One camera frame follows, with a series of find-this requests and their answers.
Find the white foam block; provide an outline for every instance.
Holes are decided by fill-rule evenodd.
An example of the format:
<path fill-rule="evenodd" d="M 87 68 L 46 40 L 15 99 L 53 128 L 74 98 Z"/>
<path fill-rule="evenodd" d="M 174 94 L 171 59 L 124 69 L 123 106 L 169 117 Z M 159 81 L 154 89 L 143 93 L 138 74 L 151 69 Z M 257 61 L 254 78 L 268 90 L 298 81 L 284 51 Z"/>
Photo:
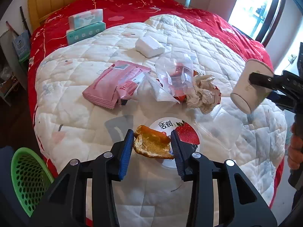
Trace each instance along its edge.
<path fill-rule="evenodd" d="M 151 36 L 144 36 L 137 40 L 136 50 L 147 58 L 154 57 L 165 52 L 165 47 Z"/>

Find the glass door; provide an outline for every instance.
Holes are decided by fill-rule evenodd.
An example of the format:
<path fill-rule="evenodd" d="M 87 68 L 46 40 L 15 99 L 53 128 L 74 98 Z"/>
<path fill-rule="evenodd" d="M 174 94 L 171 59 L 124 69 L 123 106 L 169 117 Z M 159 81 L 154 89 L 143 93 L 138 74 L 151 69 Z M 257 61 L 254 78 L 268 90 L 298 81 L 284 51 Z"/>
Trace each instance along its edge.
<path fill-rule="evenodd" d="M 228 22 L 249 38 L 262 42 L 280 4 L 281 0 L 237 0 Z"/>

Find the metal screw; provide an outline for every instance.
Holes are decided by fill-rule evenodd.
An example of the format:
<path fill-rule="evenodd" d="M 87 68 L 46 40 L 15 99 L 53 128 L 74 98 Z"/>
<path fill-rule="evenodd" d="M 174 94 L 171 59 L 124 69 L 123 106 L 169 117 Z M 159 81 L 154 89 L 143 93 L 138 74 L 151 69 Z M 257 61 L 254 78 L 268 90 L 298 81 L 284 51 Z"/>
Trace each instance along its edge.
<path fill-rule="evenodd" d="M 198 158 L 200 158 L 200 157 L 201 157 L 201 154 L 200 154 L 200 153 L 198 153 L 198 152 L 194 152 L 194 153 L 192 153 L 192 157 L 194 157 L 194 158 L 198 159 Z"/>
<path fill-rule="evenodd" d="M 75 166 L 78 164 L 78 160 L 77 159 L 72 159 L 69 163 L 72 165 L 72 166 Z"/>
<path fill-rule="evenodd" d="M 113 156 L 113 154 L 111 152 L 106 152 L 103 154 L 104 158 L 110 158 Z"/>
<path fill-rule="evenodd" d="M 231 159 L 227 160 L 227 161 L 226 161 L 226 164 L 227 164 L 228 166 L 234 166 L 234 162 L 233 162 Z"/>

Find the bed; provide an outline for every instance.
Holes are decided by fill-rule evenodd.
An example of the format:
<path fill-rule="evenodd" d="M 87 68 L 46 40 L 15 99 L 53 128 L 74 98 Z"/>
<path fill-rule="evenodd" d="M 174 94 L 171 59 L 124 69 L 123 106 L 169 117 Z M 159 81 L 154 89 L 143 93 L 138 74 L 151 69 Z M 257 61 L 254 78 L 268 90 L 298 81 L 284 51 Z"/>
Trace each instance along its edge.
<path fill-rule="evenodd" d="M 95 8 L 104 9 L 107 30 L 67 46 L 68 16 Z M 213 74 L 222 93 L 222 107 L 243 123 L 231 151 L 203 137 L 203 153 L 212 160 L 233 159 L 271 205 L 281 179 L 287 125 L 284 113 L 265 100 L 251 115 L 238 110 L 229 98 L 245 61 L 263 61 L 269 55 L 256 41 L 247 39 L 215 14 L 189 9 L 173 0 L 28 0 L 32 28 L 28 97 L 41 153 L 54 175 L 73 158 L 95 159 L 110 150 L 128 128 L 148 119 L 135 101 L 108 111 L 94 107 L 82 91 L 116 60 L 151 67 L 134 50 L 142 35 L 151 35 L 168 50 L 183 50 L 195 57 L 194 69 Z M 187 115 L 177 107 L 176 113 Z M 110 129 L 119 128 L 117 136 Z M 91 217 L 91 184 L 87 186 L 87 217 Z M 134 151 L 128 174 L 114 184 L 121 226 L 185 226 L 191 184 L 182 184 L 177 173 L 166 172 Z M 218 218 L 218 206 L 215 208 Z"/>

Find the red blanket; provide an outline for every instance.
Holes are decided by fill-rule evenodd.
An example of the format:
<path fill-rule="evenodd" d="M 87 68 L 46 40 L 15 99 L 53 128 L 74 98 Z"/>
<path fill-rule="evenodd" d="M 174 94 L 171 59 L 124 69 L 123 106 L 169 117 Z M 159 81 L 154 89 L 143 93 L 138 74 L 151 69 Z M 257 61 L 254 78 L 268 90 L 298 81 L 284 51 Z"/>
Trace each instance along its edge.
<path fill-rule="evenodd" d="M 56 49 L 67 46 L 66 31 L 69 29 L 69 16 L 96 8 L 103 9 L 107 28 L 131 22 L 144 22 L 149 17 L 159 14 L 177 15 L 220 39 L 244 60 L 257 59 L 273 68 L 269 55 L 261 43 L 247 39 L 215 14 L 199 9 L 188 9 L 174 0 L 78 0 L 52 14 L 44 25 L 33 33 L 28 70 L 28 101 L 33 121 L 37 104 L 35 77 L 40 62 Z M 47 164 L 56 174 L 51 161 Z M 283 163 L 277 171 L 275 190 L 281 180 L 282 170 Z"/>

